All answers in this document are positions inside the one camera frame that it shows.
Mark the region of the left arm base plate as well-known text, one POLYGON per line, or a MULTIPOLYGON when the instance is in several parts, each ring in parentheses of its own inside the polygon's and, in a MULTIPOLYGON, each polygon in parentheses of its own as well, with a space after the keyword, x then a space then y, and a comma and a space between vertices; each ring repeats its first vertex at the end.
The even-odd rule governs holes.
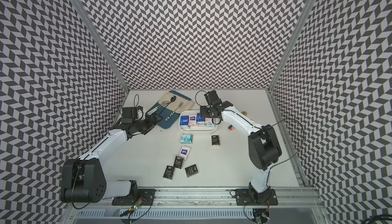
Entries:
POLYGON ((155 198, 156 189, 139 189, 135 193, 127 196, 115 197, 112 200, 113 206, 133 206, 139 199, 143 199, 142 206, 151 206, 155 198))

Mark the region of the blue Vinda tissue pack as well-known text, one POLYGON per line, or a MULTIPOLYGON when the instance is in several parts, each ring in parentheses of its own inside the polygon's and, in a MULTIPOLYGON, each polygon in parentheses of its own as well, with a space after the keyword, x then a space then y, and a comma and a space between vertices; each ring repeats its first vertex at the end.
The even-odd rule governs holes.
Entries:
POLYGON ((180 117, 180 128, 182 128, 182 129, 189 128, 189 116, 181 116, 180 117))

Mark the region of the white storage box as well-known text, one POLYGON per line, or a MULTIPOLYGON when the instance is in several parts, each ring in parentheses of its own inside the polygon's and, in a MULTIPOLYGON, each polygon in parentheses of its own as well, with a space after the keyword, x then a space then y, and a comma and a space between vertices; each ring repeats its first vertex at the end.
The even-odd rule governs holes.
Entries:
POLYGON ((216 125, 216 124, 213 124, 210 127, 208 127, 208 126, 201 126, 200 127, 198 125, 196 127, 182 127, 180 125, 182 116, 193 115, 193 114, 196 114, 198 112, 199 112, 199 110, 186 110, 186 111, 183 111, 180 114, 180 118, 179 118, 179 122, 178 122, 178 128, 179 128, 179 130, 182 133, 185 133, 185 134, 187 134, 187 133, 189 134, 189 133, 193 133, 193 132, 195 132, 195 133, 199 133, 199 132, 200 133, 213 133, 213 132, 215 132, 217 130, 218 125, 216 125))

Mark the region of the black tissue pack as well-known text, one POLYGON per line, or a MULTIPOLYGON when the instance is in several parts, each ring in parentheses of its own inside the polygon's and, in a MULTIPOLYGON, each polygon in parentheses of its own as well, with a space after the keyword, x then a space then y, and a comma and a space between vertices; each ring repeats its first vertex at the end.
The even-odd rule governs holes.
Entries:
POLYGON ((163 178, 172 180, 174 176, 175 167, 174 166, 167 166, 163 175, 163 178))
POLYGON ((198 170, 196 164, 194 164, 194 165, 186 167, 185 172, 186 172, 186 176, 189 178, 189 177, 197 174, 199 172, 199 170, 198 170))
POLYGON ((220 140, 218 135, 211 136, 211 144, 212 146, 220 146, 220 140))
POLYGON ((182 169, 184 163, 184 158, 181 156, 176 156, 174 160, 174 167, 178 169, 182 169))

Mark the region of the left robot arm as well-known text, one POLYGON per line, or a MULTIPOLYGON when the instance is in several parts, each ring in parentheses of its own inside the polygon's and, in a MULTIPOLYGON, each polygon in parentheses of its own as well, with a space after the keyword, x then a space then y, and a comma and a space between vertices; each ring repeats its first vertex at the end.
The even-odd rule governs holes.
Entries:
POLYGON ((62 168, 60 200, 63 203, 98 203, 102 199, 131 194, 131 180, 109 181, 103 166, 114 152, 135 135, 147 134, 162 116, 153 114, 144 119, 119 119, 108 134, 85 154, 67 160, 62 168))

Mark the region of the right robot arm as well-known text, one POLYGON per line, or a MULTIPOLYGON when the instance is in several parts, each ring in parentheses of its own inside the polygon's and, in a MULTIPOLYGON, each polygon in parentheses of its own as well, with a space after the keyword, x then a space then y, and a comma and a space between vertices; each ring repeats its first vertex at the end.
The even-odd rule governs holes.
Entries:
POLYGON ((282 155, 274 128, 271 125, 262 126, 256 123, 233 106, 225 109, 212 105, 201 106, 200 115, 202 118, 224 121, 247 137, 249 158, 256 167, 249 184, 249 196, 253 203, 267 202, 272 196, 271 169, 282 155))

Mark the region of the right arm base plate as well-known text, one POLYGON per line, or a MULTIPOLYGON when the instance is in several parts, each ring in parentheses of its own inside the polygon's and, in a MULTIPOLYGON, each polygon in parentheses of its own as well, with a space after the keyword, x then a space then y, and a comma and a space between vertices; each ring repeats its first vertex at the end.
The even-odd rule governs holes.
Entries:
POLYGON ((235 199, 238 206, 277 206, 278 200, 274 189, 268 188, 263 193, 258 193, 253 189, 240 188, 234 190, 235 199))

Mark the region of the teal tissue pack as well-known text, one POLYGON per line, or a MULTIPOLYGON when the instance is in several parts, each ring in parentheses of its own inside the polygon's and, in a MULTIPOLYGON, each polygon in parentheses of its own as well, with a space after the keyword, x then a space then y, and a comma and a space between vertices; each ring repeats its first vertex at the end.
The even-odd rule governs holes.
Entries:
POLYGON ((193 135, 192 134, 182 134, 180 136, 181 144, 192 144, 193 143, 193 135))

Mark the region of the pink blue tissue pack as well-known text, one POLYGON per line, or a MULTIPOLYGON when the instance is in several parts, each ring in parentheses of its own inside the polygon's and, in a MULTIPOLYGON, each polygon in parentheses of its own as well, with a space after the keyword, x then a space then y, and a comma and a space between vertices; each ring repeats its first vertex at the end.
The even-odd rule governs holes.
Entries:
POLYGON ((214 126, 213 119, 212 118, 205 118, 205 125, 209 128, 213 127, 214 126))

